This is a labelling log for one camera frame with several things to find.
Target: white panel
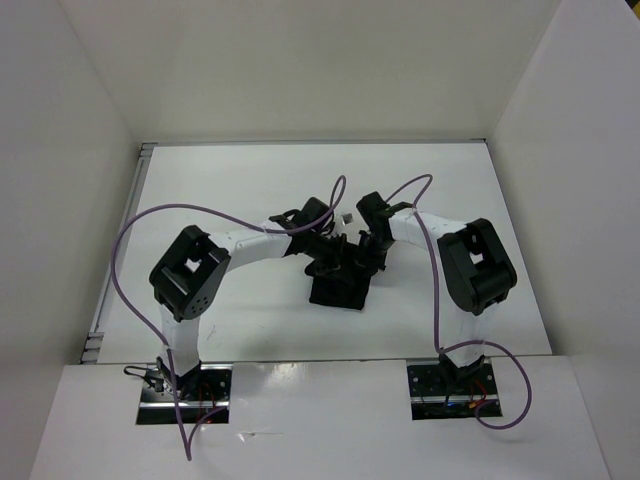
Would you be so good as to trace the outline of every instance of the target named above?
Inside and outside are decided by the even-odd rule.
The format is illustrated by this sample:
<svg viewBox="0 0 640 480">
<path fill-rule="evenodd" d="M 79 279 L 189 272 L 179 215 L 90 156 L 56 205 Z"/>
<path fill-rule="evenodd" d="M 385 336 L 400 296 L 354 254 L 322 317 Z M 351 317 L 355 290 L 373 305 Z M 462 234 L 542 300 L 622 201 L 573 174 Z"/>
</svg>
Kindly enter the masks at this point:
<svg viewBox="0 0 640 480">
<path fill-rule="evenodd" d="M 563 2 L 490 147 L 552 343 L 611 474 L 640 471 L 640 22 Z"/>
<path fill-rule="evenodd" d="M 412 421 L 402 361 L 236 365 L 229 424 L 196 434 L 191 463 L 176 426 L 135 425 L 139 380 L 118 366 L 67 367 L 31 480 L 609 478 L 568 360 L 522 363 L 535 398 L 506 432 L 473 418 Z M 510 360 L 494 368 L 514 418 L 524 384 Z"/>
<path fill-rule="evenodd" d="M 0 477 L 82 352 L 135 146 L 55 1 L 0 1 Z"/>
<path fill-rule="evenodd" d="M 435 176 L 421 208 L 446 218 L 491 220 L 519 275 L 500 305 L 490 337 L 518 354 L 550 353 L 540 313 L 486 145 L 349 144 L 218 145 L 158 147 L 150 161 L 138 211 L 167 202 L 218 208 L 260 222 L 310 196 L 328 201 L 340 174 L 347 191 L 339 211 L 353 212 L 351 241 L 366 228 L 355 209 L 363 195 L 383 196 L 425 172 Z M 397 201 L 412 200 L 419 186 Z M 159 325 L 160 307 L 147 277 L 187 225 L 208 232 L 231 224 L 210 215 L 173 210 L 136 225 L 126 250 L 121 280 L 134 304 Z M 283 361 L 416 358 L 434 356 L 432 278 L 427 253 L 397 243 L 388 268 L 371 282 L 362 312 L 312 305 L 306 256 L 268 260 L 225 276 L 213 306 L 203 315 L 199 349 L 206 361 Z M 445 340 L 457 335 L 459 309 L 446 288 L 441 294 Z M 106 331 L 101 363 L 153 362 L 158 339 L 131 314 L 113 291 L 100 329 Z"/>
<path fill-rule="evenodd" d="M 60 0 L 142 140 L 487 136 L 558 0 Z"/>
</svg>

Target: white tabletop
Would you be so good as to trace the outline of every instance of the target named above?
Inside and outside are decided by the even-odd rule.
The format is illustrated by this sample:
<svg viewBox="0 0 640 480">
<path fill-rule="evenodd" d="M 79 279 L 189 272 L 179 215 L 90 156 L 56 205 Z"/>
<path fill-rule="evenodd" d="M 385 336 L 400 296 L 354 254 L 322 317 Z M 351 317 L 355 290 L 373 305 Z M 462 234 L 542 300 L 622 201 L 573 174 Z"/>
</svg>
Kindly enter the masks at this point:
<svg viewBox="0 0 640 480">
<path fill-rule="evenodd" d="M 310 196 L 328 203 L 336 178 L 347 176 L 339 211 L 378 190 L 384 196 L 422 173 L 435 180 L 421 210 L 471 221 L 489 219 L 518 273 L 493 323 L 491 339 L 516 354 L 549 354 L 550 346 L 486 145 L 315 144 L 156 147 L 141 186 L 137 211 L 170 202 L 220 209 L 252 222 L 292 208 Z M 398 200 L 412 200 L 419 186 Z M 134 227 L 122 254 L 121 283 L 133 302 L 159 325 L 148 275 L 178 233 L 197 224 L 208 232 L 236 228 L 192 211 L 151 215 Z M 308 303 L 311 278 L 305 256 L 258 262 L 225 276 L 202 317 L 204 361 L 286 361 L 422 358 L 432 345 L 432 280 L 426 252 L 396 243 L 387 270 L 371 281 L 362 312 Z M 442 328 L 457 307 L 442 290 Z M 109 289 L 99 320 L 105 332 L 99 363 L 152 362 L 158 340 Z"/>
<path fill-rule="evenodd" d="M 136 426 L 141 381 L 122 366 L 66 367 L 31 480 L 605 480 L 609 476 L 565 357 L 525 357 L 533 403 L 517 427 L 411 420 L 405 362 L 237 364 L 230 419 L 195 436 Z M 507 358 L 493 359 L 505 417 L 525 402 Z"/>
</svg>

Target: white table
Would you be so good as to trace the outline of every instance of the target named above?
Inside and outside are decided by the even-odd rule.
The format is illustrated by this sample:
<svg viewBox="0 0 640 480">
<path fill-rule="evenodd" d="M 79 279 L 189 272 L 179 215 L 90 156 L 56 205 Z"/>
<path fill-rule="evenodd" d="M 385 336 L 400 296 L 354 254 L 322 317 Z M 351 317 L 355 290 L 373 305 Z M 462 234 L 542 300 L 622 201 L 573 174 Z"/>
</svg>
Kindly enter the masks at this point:
<svg viewBox="0 0 640 480">
<path fill-rule="evenodd" d="M 379 190 L 384 196 L 422 173 L 435 181 L 421 210 L 462 221 L 493 222 L 518 273 L 518 285 L 492 327 L 491 339 L 515 354 L 551 353 L 531 284 L 483 143 L 315 144 L 156 147 L 141 185 L 137 211 L 169 202 L 220 209 L 260 222 L 310 196 L 328 202 L 340 174 L 348 179 L 340 211 L 353 212 L 354 232 L 364 227 L 356 202 Z M 412 200 L 419 186 L 397 200 Z M 159 325 L 148 275 L 183 227 L 208 232 L 235 228 L 193 211 L 166 211 L 133 228 L 123 248 L 124 290 Z M 362 312 L 308 303 L 311 278 L 304 256 L 269 260 L 231 272 L 202 318 L 204 361 L 296 361 L 424 358 L 432 345 L 432 280 L 426 252 L 396 244 L 387 270 L 376 275 Z M 443 288 L 442 328 L 456 308 Z M 114 297 L 110 288 L 99 319 L 104 341 L 99 363 L 153 362 L 159 341 Z"/>
<path fill-rule="evenodd" d="M 191 463 L 176 426 L 135 425 L 140 380 L 121 365 L 70 366 L 31 480 L 608 479 L 568 359 L 522 363 L 534 400 L 505 432 L 473 418 L 412 421 L 403 361 L 236 364 L 229 424 L 196 434 Z M 526 392 L 509 359 L 493 367 L 497 423 Z"/>
</svg>

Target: wall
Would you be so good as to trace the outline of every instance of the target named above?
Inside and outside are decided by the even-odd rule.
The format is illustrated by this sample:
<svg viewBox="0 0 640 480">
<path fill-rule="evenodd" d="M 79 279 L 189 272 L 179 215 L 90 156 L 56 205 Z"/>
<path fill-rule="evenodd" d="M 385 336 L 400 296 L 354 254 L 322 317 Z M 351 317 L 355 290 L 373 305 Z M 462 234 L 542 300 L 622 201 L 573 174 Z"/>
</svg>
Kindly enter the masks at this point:
<svg viewBox="0 0 640 480">
<path fill-rule="evenodd" d="M 28 478 L 77 363 L 136 147 L 53 0 L 0 2 L 0 477 Z"/>
<path fill-rule="evenodd" d="M 60 0 L 139 140 L 486 137 L 558 0 Z"/>
<path fill-rule="evenodd" d="M 614 479 L 640 470 L 640 22 L 563 0 L 489 146 L 557 353 Z"/>
</svg>

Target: wire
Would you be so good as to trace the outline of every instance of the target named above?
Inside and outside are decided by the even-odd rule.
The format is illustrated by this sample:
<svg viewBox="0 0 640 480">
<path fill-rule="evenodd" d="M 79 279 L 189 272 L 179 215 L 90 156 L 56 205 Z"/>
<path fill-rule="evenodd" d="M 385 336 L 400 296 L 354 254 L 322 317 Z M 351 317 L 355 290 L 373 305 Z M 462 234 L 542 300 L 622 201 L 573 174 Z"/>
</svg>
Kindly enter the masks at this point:
<svg viewBox="0 0 640 480">
<path fill-rule="evenodd" d="M 533 392 L 531 390 L 531 381 L 529 380 L 529 376 L 527 375 L 527 372 L 525 371 L 520 361 L 502 345 L 499 345 L 495 342 L 485 341 L 485 340 L 468 340 L 466 342 L 457 343 L 447 348 L 442 348 L 440 346 L 440 276 L 438 273 L 438 264 L 436 263 L 435 249 L 433 247 L 433 243 L 431 242 L 431 238 L 429 237 L 429 232 L 427 230 L 426 225 L 424 224 L 424 221 L 422 220 L 422 217 L 417 211 L 417 207 L 418 207 L 418 203 L 420 202 L 420 199 L 422 198 L 424 193 L 427 191 L 427 189 L 433 182 L 433 175 L 427 173 L 409 180 L 407 183 L 405 183 L 400 188 L 398 188 L 395 192 L 393 192 L 389 196 L 389 198 L 387 198 L 386 202 L 389 202 L 389 200 L 391 200 L 393 197 L 395 197 L 398 193 L 403 191 L 409 185 L 412 185 L 413 183 L 423 178 L 427 179 L 427 183 L 422 188 L 422 190 L 420 190 L 415 200 L 413 201 L 413 209 L 414 209 L 414 216 L 416 217 L 416 220 L 418 221 L 418 225 L 420 226 L 420 230 L 422 230 L 422 234 L 424 235 L 425 241 L 427 242 L 427 250 L 429 252 L 429 258 L 431 260 L 431 272 L 433 274 L 433 346 L 436 350 L 436 353 L 446 354 L 446 353 L 452 352 L 453 350 L 457 350 L 459 348 L 467 347 L 470 345 L 487 345 L 489 347 L 493 347 L 500 350 L 513 361 L 516 367 L 518 367 L 518 370 L 520 370 L 520 373 L 522 374 L 522 378 L 524 379 L 524 383 L 527 387 L 527 402 L 525 404 L 524 409 L 522 410 L 522 413 L 520 413 L 520 415 L 515 420 L 505 425 L 492 425 L 482 420 L 482 418 L 480 418 L 480 410 L 482 410 L 482 408 L 486 407 L 490 403 L 496 403 L 497 400 L 486 400 L 480 403 L 479 405 L 477 405 L 473 411 L 473 414 L 476 417 L 476 420 L 478 420 L 478 422 L 480 422 L 480 424 L 483 425 L 484 427 L 487 427 L 491 430 L 507 430 L 509 428 L 515 427 L 520 422 L 522 422 L 522 420 L 524 420 L 524 418 L 529 413 L 529 410 L 531 409 L 531 401 L 533 397 Z"/>
<path fill-rule="evenodd" d="M 342 197 L 344 195 L 346 188 L 347 188 L 347 178 L 344 175 L 340 175 L 336 180 L 335 184 L 333 185 L 333 190 L 331 191 L 331 201 L 329 202 L 330 203 L 329 210 L 327 210 L 322 216 L 320 216 L 320 218 L 314 220 L 313 222 L 307 225 L 288 229 L 288 230 L 284 230 L 284 229 L 275 230 L 270 228 L 263 228 L 261 226 L 254 225 L 252 223 L 245 222 L 244 220 L 233 217 L 231 215 L 227 215 L 226 213 L 220 212 L 218 210 L 213 210 L 206 207 L 200 207 L 198 205 L 192 205 L 189 203 L 168 203 L 165 205 L 158 205 L 156 207 L 152 207 L 138 213 L 137 215 L 131 217 L 124 224 L 120 232 L 118 232 L 118 235 L 116 236 L 116 239 L 113 243 L 113 248 L 111 250 L 111 258 L 109 262 L 109 267 L 111 270 L 111 282 L 113 283 L 113 287 L 115 288 L 116 293 L 118 294 L 122 302 L 127 306 L 127 308 L 131 310 L 131 312 L 133 312 L 133 314 L 136 317 L 138 317 L 142 321 L 142 323 L 144 323 L 147 327 L 149 327 L 151 331 L 160 339 L 162 344 L 166 347 L 167 359 L 169 361 L 169 377 L 170 377 L 172 386 L 177 385 L 177 379 L 176 379 L 176 373 L 175 373 L 175 365 L 173 361 L 173 353 L 171 351 L 167 338 L 153 323 L 151 323 L 151 321 L 140 310 L 136 308 L 136 306 L 131 302 L 131 300 L 129 300 L 127 295 L 122 290 L 122 286 L 120 285 L 120 281 L 118 280 L 118 274 L 116 269 L 118 251 L 120 250 L 120 244 L 122 243 L 122 239 L 124 238 L 127 231 L 133 226 L 133 224 L 139 221 L 140 219 L 146 217 L 147 215 L 151 215 L 152 213 L 160 212 L 162 210 L 185 209 L 185 210 L 195 210 L 198 212 L 204 212 L 210 215 L 215 215 L 216 217 L 224 218 L 225 220 L 229 220 L 230 222 L 237 223 L 238 225 L 242 225 L 243 227 L 249 228 L 251 230 L 255 230 L 257 232 L 265 232 L 272 235 L 295 235 L 297 233 L 302 233 L 307 230 L 310 230 L 316 225 L 323 224 L 333 214 L 334 210 L 342 200 Z M 182 413 L 180 412 L 180 404 L 179 404 L 177 389 L 172 388 L 172 393 L 173 393 L 173 406 L 176 414 L 176 420 L 178 422 L 178 429 L 180 430 L 180 436 L 182 437 L 182 444 L 184 445 L 184 450 L 187 456 L 187 460 L 191 461 L 191 458 L 192 458 L 191 457 L 191 440 L 193 439 L 193 435 L 195 434 L 196 428 L 198 428 L 198 426 L 201 425 L 205 419 L 211 417 L 211 415 L 213 415 L 214 413 L 217 413 L 218 411 L 220 411 L 220 409 L 224 409 L 226 407 L 219 407 L 218 409 L 214 408 L 211 412 L 204 415 L 199 420 L 199 423 L 196 423 L 196 425 L 193 427 L 193 430 L 191 430 L 191 434 L 187 438 L 187 433 L 184 429 L 184 422 L 182 421 Z"/>
</svg>

